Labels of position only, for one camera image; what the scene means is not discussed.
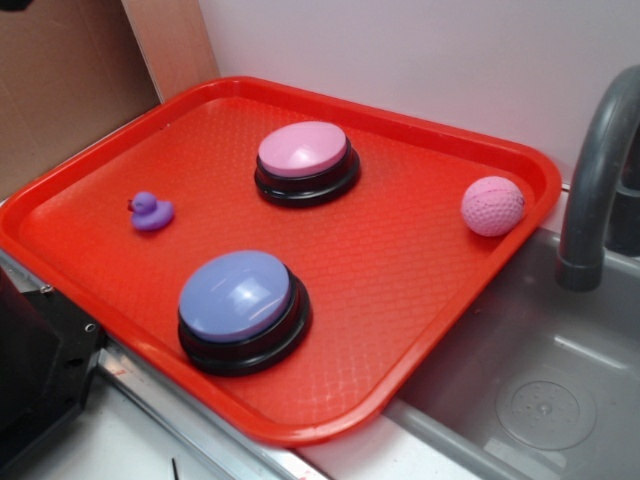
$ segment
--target textured ball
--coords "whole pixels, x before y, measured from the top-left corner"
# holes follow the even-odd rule
[[[467,189],[461,211],[471,230],[485,237],[497,237],[511,231],[522,219],[524,196],[511,180],[485,177]]]

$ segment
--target sink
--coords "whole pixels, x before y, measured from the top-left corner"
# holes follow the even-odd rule
[[[414,432],[421,415],[467,463],[493,464],[485,478],[637,478],[640,264],[607,252],[601,286],[568,292],[558,242],[537,230],[396,400]]]

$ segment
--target pink button top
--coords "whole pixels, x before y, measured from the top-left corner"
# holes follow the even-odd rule
[[[340,161],[347,151],[342,129],[326,122],[300,122],[282,127],[260,144],[258,155],[269,173],[307,177]]]

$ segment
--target purple button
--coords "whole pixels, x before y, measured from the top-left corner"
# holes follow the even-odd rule
[[[280,177],[306,177],[333,167],[347,151],[347,137],[331,123],[300,122],[267,136],[258,149],[265,170]]]
[[[180,315],[202,340],[236,342],[263,332],[285,311],[291,286],[272,255],[245,250],[218,257],[189,278]]]

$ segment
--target purple rubber duck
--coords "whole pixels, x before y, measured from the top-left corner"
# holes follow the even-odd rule
[[[129,200],[131,223],[137,230],[158,230],[173,218],[173,204],[161,201],[153,193],[139,192]]]

